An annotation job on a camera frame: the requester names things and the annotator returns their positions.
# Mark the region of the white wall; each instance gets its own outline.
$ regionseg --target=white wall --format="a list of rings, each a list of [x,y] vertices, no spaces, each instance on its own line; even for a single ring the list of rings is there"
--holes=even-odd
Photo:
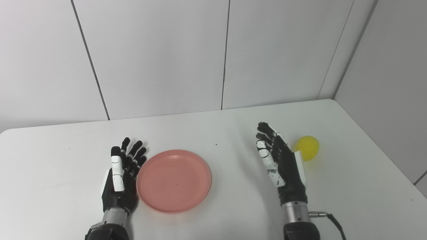
[[[0,132],[106,120],[69,1],[0,1]]]
[[[371,3],[232,0],[223,107],[315,100],[322,86],[331,98],[344,68],[335,61],[326,79],[331,61],[348,59]]]
[[[371,2],[231,0],[224,84],[228,0],[75,0],[111,119],[331,97]],[[0,131],[107,119],[70,1],[0,20]]]
[[[221,109],[228,0],[74,0],[111,119]]]
[[[379,1],[336,95],[412,182],[427,171],[426,9],[425,0]]]

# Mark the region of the robotic hand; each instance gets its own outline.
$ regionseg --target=robotic hand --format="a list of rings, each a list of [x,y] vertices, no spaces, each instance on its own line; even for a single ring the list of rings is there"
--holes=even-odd
[[[137,206],[136,177],[147,160],[142,141],[136,142],[126,154],[129,143],[130,139],[125,138],[121,148],[111,148],[112,168],[102,193],[104,217],[89,229],[85,240],[129,240],[126,219]]]
[[[320,240],[307,208],[301,153],[292,152],[280,134],[267,123],[259,123],[258,131],[258,152],[285,209],[285,240]]]

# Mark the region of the white finger segment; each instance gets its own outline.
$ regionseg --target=white finger segment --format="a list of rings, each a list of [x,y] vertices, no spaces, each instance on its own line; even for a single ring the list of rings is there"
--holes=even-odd
[[[111,156],[111,165],[113,172],[114,191],[124,191],[125,185],[123,184],[122,158],[120,156]]]
[[[298,167],[299,178],[301,179],[302,184],[304,184],[307,189],[307,180],[305,179],[304,168],[302,167],[302,153],[301,151],[295,152],[296,166]]]
[[[262,140],[258,140],[257,149],[261,159],[263,160],[264,166],[267,169],[267,173],[270,176],[271,181],[276,185],[276,187],[284,186],[285,181],[282,177],[280,177],[280,174],[277,171],[277,163],[274,162],[270,152],[266,149],[265,142]]]

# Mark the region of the black cable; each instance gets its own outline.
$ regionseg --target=black cable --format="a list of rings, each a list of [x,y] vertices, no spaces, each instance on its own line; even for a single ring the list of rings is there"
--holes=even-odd
[[[344,231],[342,230],[342,226],[338,220],[332,214],[327,214],[326,217],[328,217],[329,220],[331,220],[331,222],[336,226],[336,228],[338,228],[339,232],[341,233],[342,240],[347,240]]]

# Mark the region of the cable connector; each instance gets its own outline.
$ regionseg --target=cable connector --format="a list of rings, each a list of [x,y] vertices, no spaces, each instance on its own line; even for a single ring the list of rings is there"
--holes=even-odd
[[[327,217],[328,213],[327,212],[320,212],[320,211],[309,211],[308,215],[310,217]]]

